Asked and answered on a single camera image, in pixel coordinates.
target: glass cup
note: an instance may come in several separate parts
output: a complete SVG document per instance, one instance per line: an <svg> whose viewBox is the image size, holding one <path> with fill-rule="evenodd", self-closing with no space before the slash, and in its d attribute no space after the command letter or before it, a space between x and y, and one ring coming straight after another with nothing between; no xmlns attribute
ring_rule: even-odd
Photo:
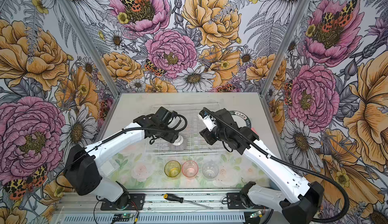
<svg viewBox="0 0 388 224"><path fill-rule="evenodd" d="M175 160L169 161L164 166L164 173L168 177L175 177L175 176L177 176L180 173L180 164L177 161L175 161Z"/></svg>
<svg viewBox="0 0 388 224"><path fill-rule="evenodd" d="M218 175L218 165L213 160L207 161L202 166L202 174L208 179L215 178Z"/></svg>
<svg viewBox="0 0 388 224"><path fill-rule="evenodd" d="M198 164L194 161L186 161L182 165L182 173L188 178L194 177L198 173Z"/></svg>

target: wire rack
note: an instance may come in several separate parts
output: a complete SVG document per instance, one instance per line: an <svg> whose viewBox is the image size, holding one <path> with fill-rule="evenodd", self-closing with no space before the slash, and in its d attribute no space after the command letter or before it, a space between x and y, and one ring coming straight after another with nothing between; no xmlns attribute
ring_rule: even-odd
<svg viewBox="0 0 388 224"><path fill-rule="evenodd" d="M152 113L156 113L161 106L169 111L176 111L178 114L186 117L187 127L180 132L180 135L187 140L187 146L182 151L171 151L170 144L167 141L157 139L154 144L146 145L145 154L154 154L158 156L216 154L225 150L220 141L217 141L211 146L207 144L205 139L199 134L206 126L202 120L198 118L198 113L203 107L206 107L211 111L217 111L220 109L220 104L157 105L152 107ZM181 128L183 125L184 122L182 121L177 129Z"/></svg>

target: round brush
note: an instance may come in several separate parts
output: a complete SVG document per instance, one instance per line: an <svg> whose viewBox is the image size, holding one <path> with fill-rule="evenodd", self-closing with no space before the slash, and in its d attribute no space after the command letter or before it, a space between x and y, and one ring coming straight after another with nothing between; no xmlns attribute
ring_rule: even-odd
<svg viewBox="0 0 388 224"><path fill-rule="evenodd" d="M170 143L170 150L171 151L182 151L187 146L187 140L181 136L178 135L178 138L175 140L174 143Z"/></svg>

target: floral tablecloth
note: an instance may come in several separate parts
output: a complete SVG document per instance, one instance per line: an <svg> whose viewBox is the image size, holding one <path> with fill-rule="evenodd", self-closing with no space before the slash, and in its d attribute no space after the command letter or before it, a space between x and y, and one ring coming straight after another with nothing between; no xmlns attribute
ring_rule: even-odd
<svg viewBox="0 0 388 224"><path fill-rule="evenodd" d="M269 187L269 178L264 172L237 151L206 155L155 156L145 154L145 144L130 146L113 157L118 168L109 176L128 189L203 189L203 188L242 188L247 182ZM187 178L182 172L170 178L164 173L164 165L171 160L181 165L187 160L198 164L195 177ZM218 175L209 180L202 174L202 166L209 160L218 163Z"/></svg>

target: screwdriver handle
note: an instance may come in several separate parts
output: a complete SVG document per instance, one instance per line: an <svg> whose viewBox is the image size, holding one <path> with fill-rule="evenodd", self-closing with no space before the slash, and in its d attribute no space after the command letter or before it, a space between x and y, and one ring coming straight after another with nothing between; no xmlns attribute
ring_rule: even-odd
<svg viewBox="0 0 388 224"><path fill-rule="evenodd" d="M183 198L177 197L175 194L164 194L163 198L169 201L177 201L183 203Z"/></svg>

